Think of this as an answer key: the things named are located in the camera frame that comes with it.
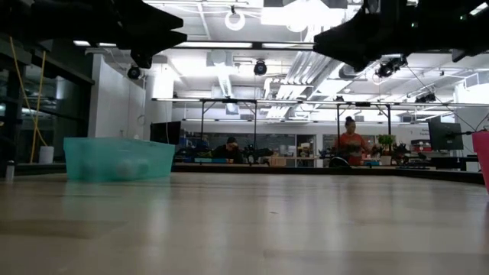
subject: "yellow cable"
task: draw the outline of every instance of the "yellow cable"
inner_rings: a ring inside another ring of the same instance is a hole
[[[36,118],[34,120],[34,125],[39,123],[39,108],[40,108],[40,95],[43,92],[43,80],[44,80],[44,64],[46,63],[46,51],[43,51],[43,64],[40,68],[40,82],[39,82],[39,92],[37,94],[37,108],[36,108]],[[32,148],[31,148],[31,163],[34,161],[34,148],[36,147],[36,131],[32,135]]]
[[[12,37],[10,37],[10,47],[12,49],[12,54],[14,55],[14,64],[15,64],[15,69],[17,70],[18,81],[21,84],[22,95],[24,96],[25,104],[29,109],[29,114],[31,115],[32,120],[34,121],[34,132],[37,132],[39,134],[40,141],[44,144],[44,146],[47,146],[47,143],[46,141],[44,141],[42,135],[40,134],[39,128],[37,127],[37,122],[35,121],[34,116],[32,115],[31,112],[31,106],[29,105],[27,94],[25,93],[24,82],[22,82],[21,70],[18,67],[17,54],[15,53],[14,40],[12,39]]]

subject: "orange shirt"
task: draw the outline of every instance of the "orange shirt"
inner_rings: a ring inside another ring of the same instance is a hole
[[[367,146],[364,139],[359,134],[342,134],[339,138],[340,150],[348,149],[348,162],[350,165],[361,165],[361,151]]]

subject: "water bottle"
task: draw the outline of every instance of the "water bottle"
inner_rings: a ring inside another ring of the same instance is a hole
[[[5,182],[12,184],[14,182],[14,174],[15,174],[15,162],[13,160],[9,160],[7,162],[7,171],[5,173]]]

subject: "pink container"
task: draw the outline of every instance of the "pink container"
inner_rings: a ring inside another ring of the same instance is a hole
[[[489,131],[473,133],[472,143],[479,163],[481,164],[482,175],[484,176],[486,189],[489,193]]]

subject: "teal plastic bin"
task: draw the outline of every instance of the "teal plastic bin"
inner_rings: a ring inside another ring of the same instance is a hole
[[[119,137],[65,137],[69,180],[125,181],[168,176],[175,146]]]

